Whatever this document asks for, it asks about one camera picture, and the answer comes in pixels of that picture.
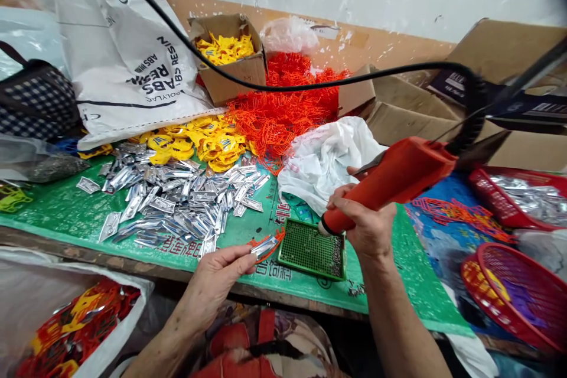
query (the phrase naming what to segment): red basket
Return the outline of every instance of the red basket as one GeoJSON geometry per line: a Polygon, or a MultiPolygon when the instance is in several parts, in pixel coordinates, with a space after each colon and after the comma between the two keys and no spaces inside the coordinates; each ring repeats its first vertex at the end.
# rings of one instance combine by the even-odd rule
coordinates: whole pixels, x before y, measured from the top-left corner
{"type": "Polygon", "coordinates": [[[490,175],[521,178],[532,186],[554,186],[566,198],[567,178],[536,171],[503,167],[477,168],[468,177],[479,198],[494,213],[494,216],[502,226],[518,229],[546,230],[548,232],[564,229],[564,227],[545,223],[524,213],[506,192],[490,179],[490,175]]]}
{"type": "Polygon", "coordinates": [[[477,304],[496,323],[531,346],[567,353],[567,283],[528,256],[485,243],[461,265],[477,304]]]}

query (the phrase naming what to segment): workbench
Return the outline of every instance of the workbench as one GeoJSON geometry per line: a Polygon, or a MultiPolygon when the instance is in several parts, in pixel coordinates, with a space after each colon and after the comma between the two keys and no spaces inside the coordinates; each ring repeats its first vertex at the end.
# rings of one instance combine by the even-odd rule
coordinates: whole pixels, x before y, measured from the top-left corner
{"type": "MultiPolygon", "coordinates": [[[[104,162],[108,159],[96,158],[82,175],[97,180],[97,172],[104,162]]],[[[77,175],[38,185],[31,190],[32,203],[18,213],[0,214],[0,244],[34,249],[151,279],[189,281],[197,266],[200,248],[197,242],[180,244],[172,237],[156,249],[139,247],[128,240],[119,244],[110,241],[98,244],[96,240],[105,216],[110,211],[125,208],[125,192],[89,195],[75,187],[79,178],[77,175]]],[[[265,212],[248,211],[242,218],[229,218],[227,234],[219,238],[219,246],[247,243],[253,237],[262,239],[281,227],[285,217],[297,218],[294,210],[278,197],[275,178],[262,191],[256,198],[262,199],[265,212]]],[[[396,265],[425,326],[437,337],[442,333],[470,335],[468,324],[448,299],[429,265],[403,206],[398,207],[393,245],[396,265]]],[[[367,319],[366,295],[360,291],[363,288],[360,266],[350,244],[347,244],[346,282],[330,282],[288,269],[274,257],[261,263],[254,275],[244,276],[232,291],[343,318],[367,319]]],[[[535,355],[517,342],[479,336],[489,348],[517,356],[535,355]]]]}

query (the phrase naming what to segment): wooden table edge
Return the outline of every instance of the wooden table edge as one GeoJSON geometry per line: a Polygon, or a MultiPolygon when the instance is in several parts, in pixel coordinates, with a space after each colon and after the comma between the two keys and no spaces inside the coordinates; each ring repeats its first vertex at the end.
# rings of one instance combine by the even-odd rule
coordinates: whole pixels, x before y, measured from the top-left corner
{"type": "MultiPolygon", "coordinates": [[[[127,257],[114,256],[90,248],[60,242],[55,239],[49,239],[34,233],[6,226],[0,226],[0,245],[36,250],[61,258],[94,264],[123,273],[141,275],[146,278],[161,278],[178,282],[189,282],[193,276],[192,272],[145,263],[127,257]]],[[[284,304],[295,308],[315,311],[341,318],[357,321],[368,320],[368,316],[366,314],[353,312],[351,310],[331,306],[318,301],[308,300],[296,295],[283,294],[271,289],[257,288],[253,285],[249,285],[248,283],[236,282],[236,284],[232,287],[231,292],[238,295],[250,296],[268,302],[284,304]]],[[[445,338],[445,336],[441,333],[432,332],[432,334],[436,339],[445,338]]],[[[499,340],[482,334],[477,335],[483,342],[484,347],[488,350],[500,351],[504,354],[529,359],[540,358],[539,352],[525,346],[524,344],[499,340]]]]}

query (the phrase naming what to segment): green tablecloth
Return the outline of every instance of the green tablecloth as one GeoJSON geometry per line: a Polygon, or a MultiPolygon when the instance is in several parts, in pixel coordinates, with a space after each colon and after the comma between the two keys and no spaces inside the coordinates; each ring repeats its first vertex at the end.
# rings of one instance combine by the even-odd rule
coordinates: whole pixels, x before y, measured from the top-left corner
{"type": "MultiPolygon", "coordinates": [[[[103,177],[98,177],[97,173],[100,166],[109,161],[108,157],[91,160],[93,166],[82,175],[102,185],[103,177]]],[[[24,205],[17,213],[0,214],[0,225],[110,255],[173,269],[195,270],[200,248],[200,243],[197,242],[186,245],[171,238],[157,249],[140,247],[133,242],[133,238],[118,244],[112,243],[110,239],[98,244],[100,228],[106,215],[111,211],[123,211],[126,207],[126,190],[114,195],[103,192],[89,195],[75,187],[79,179],[80,176],[77,175],[51,184],[35,185],[31,191],[27,191],[34,201],[24,205]]],[[[242,218],[231,215],[226,233],[219,237],[219,247],[245,244],[253,237],[262,239],[283,226],[285,217],[298,218],[293,208],[278,204],[275,178],[264,185],[254,199],[263,203],[264,213],[248,209],[242,218]]],[[[425,326],[432,331],[472,335],[470,327],[435,276],[403,206],[398,206],[394,222],[393,247],[406,291],[425,326]]],[[[360,265],[349,243],[346,256],[348,280],[345,282],[330,282],[288,269],[279,265],[275,257],[273,255],[260,264],[254,275],[244,276],[241,281],[259,288],[368,313],[366,296],[349,294],[350,289],[360,288],[363,284],[360,265]]]]}

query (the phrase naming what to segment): black and white checkered bag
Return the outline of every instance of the black and white checkered bag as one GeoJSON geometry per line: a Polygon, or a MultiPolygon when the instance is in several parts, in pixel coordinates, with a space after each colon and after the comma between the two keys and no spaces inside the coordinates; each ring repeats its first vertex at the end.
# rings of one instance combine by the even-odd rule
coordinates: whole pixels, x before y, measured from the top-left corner
{"type": "Polygon", "coordinates": [[[0,133],[48,140],[79,118],[73,85],[51,64],[25,60],[12,46],[0,48],[24,69],[0,82],[0,133]]]}

